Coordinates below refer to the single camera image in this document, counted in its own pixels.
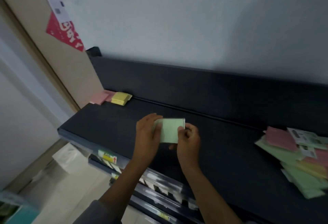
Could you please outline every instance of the yellow sticky note pad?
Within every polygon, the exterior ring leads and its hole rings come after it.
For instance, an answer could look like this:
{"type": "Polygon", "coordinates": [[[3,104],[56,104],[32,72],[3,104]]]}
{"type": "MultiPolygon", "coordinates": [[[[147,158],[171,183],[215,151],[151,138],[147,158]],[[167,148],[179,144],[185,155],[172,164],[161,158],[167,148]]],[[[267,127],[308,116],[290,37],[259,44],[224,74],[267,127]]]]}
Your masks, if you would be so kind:
{"type": "Polygon", "coordinates": [[[124,92],[116,92],[112,97],[111,103],[124,106],[131,99],[132,95],[124,92]]]}

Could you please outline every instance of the person's right hand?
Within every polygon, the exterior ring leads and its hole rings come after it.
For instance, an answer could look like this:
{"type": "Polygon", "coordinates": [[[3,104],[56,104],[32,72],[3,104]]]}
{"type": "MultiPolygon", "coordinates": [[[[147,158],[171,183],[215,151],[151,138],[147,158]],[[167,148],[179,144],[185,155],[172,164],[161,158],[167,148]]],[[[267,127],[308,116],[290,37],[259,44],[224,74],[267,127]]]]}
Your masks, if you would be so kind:
{"type": "Polygon", "coordinates": [[[198,128],[186,123],[186,129],[178,127],[177,155],[182,170],[198,168],[200,137],[198,128]]]}

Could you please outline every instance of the red sign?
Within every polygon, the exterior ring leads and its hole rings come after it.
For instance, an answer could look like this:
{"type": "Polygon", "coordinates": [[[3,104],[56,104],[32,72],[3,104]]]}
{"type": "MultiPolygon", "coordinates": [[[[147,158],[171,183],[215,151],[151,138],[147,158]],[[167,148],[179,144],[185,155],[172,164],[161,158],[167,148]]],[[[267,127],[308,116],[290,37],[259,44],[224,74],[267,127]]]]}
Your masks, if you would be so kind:
{"type": "Polygon", "coordinates": [[[75,31],[73,22],[59,23],[55,14],[51,12],[46,33],[83,52],[84,46],[79,34],[75,31]]]}

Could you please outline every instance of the gray sleeve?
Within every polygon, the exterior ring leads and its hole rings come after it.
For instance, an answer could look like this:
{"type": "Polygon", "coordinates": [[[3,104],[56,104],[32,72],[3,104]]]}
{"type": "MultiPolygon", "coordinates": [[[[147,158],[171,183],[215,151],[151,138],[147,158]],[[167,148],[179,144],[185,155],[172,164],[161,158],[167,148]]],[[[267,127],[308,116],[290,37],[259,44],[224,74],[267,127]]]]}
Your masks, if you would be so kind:
{"type": "Polygon", "coordinates": [[[93,201],[73,224],[120,224],[121,221],[100,201],[93,201]]]}

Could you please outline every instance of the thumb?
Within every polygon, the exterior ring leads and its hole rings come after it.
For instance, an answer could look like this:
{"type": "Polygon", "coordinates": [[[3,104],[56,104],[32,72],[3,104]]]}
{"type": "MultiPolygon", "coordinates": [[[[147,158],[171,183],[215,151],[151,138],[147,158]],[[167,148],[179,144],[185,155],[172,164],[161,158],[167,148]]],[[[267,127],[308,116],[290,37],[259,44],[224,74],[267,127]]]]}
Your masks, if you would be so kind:
{"type": "Polygon", "coordinates": [[[158,142],[161,138],[161,130],[162,130],[162,123],[159,123],[155,127],[154,135],[153,135],[153,141],[158,142]]]}
{"type": "Polygon", "coordinates": [[[187,130],[183,127],[178,127],[178,140],[186,139],[187,130]]]}

